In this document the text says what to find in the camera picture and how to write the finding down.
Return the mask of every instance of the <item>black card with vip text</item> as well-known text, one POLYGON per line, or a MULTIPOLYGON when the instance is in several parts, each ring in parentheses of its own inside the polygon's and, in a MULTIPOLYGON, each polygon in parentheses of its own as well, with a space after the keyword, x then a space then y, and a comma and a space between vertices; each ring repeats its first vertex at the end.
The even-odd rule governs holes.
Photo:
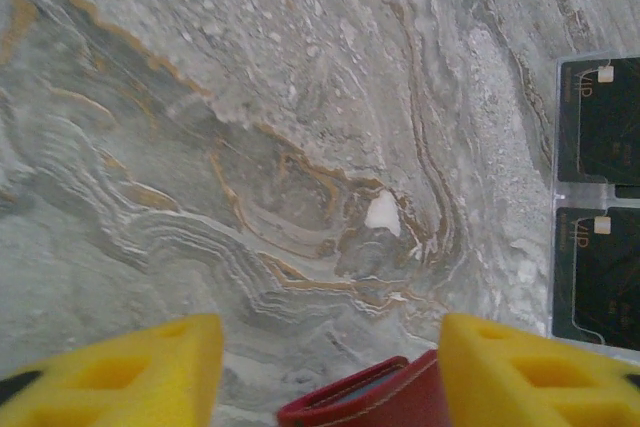
POLYGON ((640 185, 640 57, 585 74, 580 92, 579 170, 640 185))
POLYGON ((640 350, 640 211, 610 208, 575 232, 575 327, 640 350))

